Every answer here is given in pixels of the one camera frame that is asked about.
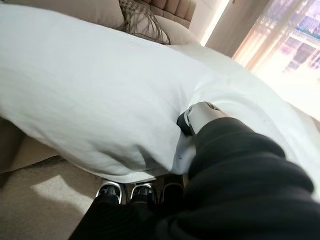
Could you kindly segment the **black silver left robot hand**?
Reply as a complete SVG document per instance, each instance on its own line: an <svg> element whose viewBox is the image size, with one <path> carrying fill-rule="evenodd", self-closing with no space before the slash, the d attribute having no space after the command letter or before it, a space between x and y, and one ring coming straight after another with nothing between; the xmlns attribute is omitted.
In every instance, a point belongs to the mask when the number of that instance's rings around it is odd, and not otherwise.
<svg viewBox="0 0 320 240"><path fill-rule="evenodd" d="M317 240L320 205L306 172L283 149L208 102L177 120L196 154L188 183L168 183L157 204L138 185L127 204L120 186L99 190L72 240Z"/></svg>

